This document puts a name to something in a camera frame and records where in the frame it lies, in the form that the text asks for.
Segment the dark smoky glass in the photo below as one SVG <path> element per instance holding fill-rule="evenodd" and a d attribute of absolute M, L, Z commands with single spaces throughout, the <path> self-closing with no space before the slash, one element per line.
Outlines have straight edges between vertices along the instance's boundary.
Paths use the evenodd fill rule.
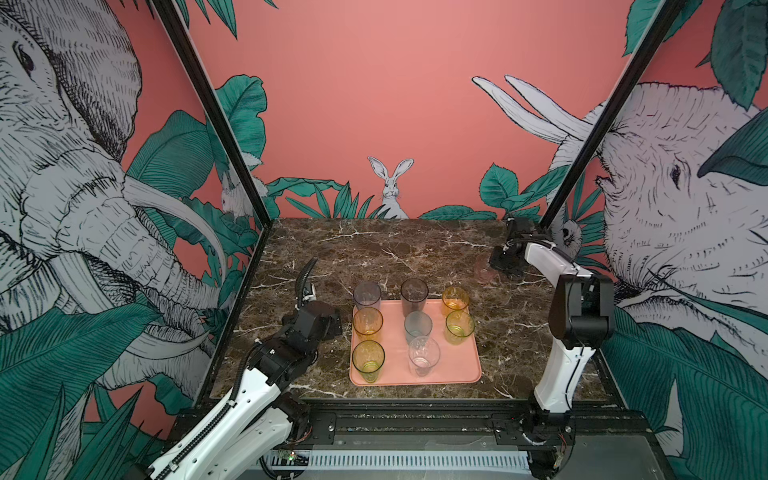
<path fill-rule="evenodd" d="M 427 283 L 420 278 L 408 278 L 400 287 L 402 313 L 405 317 L 424 309 L 429 296 Z"/>

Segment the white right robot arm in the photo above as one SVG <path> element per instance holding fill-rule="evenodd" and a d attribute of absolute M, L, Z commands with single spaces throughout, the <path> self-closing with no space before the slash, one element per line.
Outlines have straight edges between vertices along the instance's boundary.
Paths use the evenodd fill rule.
<path fill-rule="evenodd" d="M 552 348 L 520 428 L 535 446 L 560 440 L 570 428 L 573 398 L 586 364 L 615 331 L 613 283 L 577 264 L 526 217 L 506 218 L 505 243 L 493 249 L 489 265 L 506 274 L 530 265 L 554 287 L 548 313 Z"/>

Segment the frosted teal glass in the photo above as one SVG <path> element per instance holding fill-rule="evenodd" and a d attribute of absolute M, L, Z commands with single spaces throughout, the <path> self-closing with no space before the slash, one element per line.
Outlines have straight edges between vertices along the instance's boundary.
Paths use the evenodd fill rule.
<path fill-rule="evenodd" d="M 413 311 L 404 319 L 406 342 L 410 343 L 417 337 L 430 336 L 433 328 L 431 317 L 423 311 Z"/>

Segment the short yellow glass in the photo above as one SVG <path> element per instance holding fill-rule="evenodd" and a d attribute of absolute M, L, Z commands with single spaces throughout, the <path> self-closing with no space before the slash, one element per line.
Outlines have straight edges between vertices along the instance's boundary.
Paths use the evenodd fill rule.
<path fill-rule="evenodd" d="M 469 293 L 459 286 L 449 286 L 442 293 L 442 313 L 445 316 L 466 310 L 470 305 Z"/>

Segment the tall yellow glass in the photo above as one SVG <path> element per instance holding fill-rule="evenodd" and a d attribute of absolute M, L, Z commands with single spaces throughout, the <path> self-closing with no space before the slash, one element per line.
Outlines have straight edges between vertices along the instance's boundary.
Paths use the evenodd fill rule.
<path fill-rule="evenodd" d="M 353 330 L 359 341 L 379 341 L 383 328 L 382 313 L 374 307 L 358 309 L 353 316 Z"/>

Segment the clear colourless glass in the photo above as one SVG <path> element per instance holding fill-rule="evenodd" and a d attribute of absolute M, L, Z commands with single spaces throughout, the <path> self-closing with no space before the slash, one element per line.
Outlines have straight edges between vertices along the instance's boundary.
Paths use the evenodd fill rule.
<path fill-rule="evenodd" d="M 441 360 L 440 346 L 429 336 L 415 337 L 408 346 L 408 359 L 412 373 L 425 377 Z"/>

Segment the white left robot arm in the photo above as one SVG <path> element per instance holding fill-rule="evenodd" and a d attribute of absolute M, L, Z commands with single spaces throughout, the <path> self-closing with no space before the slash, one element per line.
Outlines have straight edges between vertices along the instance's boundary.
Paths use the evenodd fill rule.
<path fill-rule="evenodd" d="M 339 309 L 316 297 L 311 259 L 295 282 L 295 310 L 277 333 L 243 357 L 233 387 L 166 453 L 135 464 L 125 479 L 236 479 L 275 447 L 304 438 L 309 407 L 288 387 L 318 358 L 321 342 L 341 334 Z"/>

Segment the clear blue tall glass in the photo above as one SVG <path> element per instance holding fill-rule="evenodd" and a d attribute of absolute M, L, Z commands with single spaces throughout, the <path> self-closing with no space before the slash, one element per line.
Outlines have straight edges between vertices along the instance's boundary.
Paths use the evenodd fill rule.
<path fill-rule="evenodd" d="M 357 310 L 363 308 L 379 309 L 382 291 L 377 282 L 363 281 L 353 290 L 353 300 Z"/>

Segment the green glass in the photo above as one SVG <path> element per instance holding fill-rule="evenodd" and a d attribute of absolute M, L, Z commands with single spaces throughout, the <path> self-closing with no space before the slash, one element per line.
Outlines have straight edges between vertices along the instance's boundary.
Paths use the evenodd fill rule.
<path fill-rule="evenodd" d="M 475 320 L 466 310 L 452 311 L 445 319 L 444 337 L 448 343 L 459 345 L 474 334 L 475 328 Z"/>
<path fill-rule="evenodd" d="M 367 383 L 379 379 L 385 359 L 383 346 L 374 340 L 362 341 L 352 351 L 353 367 Z"/>

